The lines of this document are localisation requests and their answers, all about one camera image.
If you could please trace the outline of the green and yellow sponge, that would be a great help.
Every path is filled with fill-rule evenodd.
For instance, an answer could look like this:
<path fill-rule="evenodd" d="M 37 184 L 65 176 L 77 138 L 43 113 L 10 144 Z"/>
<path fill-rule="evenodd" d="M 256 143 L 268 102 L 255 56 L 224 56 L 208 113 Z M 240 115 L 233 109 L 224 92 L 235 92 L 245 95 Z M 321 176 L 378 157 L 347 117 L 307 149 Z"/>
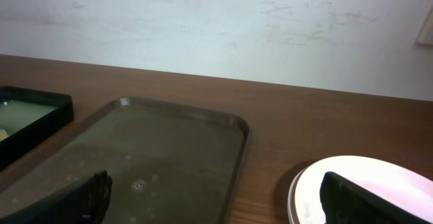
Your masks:
<path fill-rule="evenodd" d="M 9 137 L 9 134 L 5 129 L 0 129 L 0 141 L 3 141 L 4 139 L 7 139 Z"/>

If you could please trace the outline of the white plate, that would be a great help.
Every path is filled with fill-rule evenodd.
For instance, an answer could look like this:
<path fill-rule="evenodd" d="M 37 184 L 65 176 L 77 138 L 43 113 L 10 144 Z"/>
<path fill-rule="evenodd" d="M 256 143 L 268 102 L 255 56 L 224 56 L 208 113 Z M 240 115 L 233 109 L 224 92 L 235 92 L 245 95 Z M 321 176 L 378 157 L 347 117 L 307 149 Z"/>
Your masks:
<path fill-rule="evenodd" d="M 319 189 L 326 172 L 334 172 L 397 207 L 432 222 L 432 180 L 399 165 L 364 156 L 332 156 L 302 169 L 288 192 L 288 219 L 325 223 Z"/>

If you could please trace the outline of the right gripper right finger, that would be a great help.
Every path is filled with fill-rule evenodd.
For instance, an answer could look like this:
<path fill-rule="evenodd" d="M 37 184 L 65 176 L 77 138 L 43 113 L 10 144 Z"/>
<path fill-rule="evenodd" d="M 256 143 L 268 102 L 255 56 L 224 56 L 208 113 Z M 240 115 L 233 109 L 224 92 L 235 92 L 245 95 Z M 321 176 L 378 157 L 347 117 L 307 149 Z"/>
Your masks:
<path fill-rule="evenodd" d="M 319 197 L 326 224 L 429 223 L 334 172 L 324 174 Z"/>

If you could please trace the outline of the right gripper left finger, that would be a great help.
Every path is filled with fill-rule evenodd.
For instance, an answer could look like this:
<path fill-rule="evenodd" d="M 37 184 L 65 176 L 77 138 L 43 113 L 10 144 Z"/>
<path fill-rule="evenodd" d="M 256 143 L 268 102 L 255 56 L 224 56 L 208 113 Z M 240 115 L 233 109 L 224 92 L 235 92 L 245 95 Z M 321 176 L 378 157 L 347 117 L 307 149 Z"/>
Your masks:
<path fill-rule="evenodd" d="M 1 218 L 3 224 L 101 224 L 112 193 L 107 171 L 74 182 Z"/>

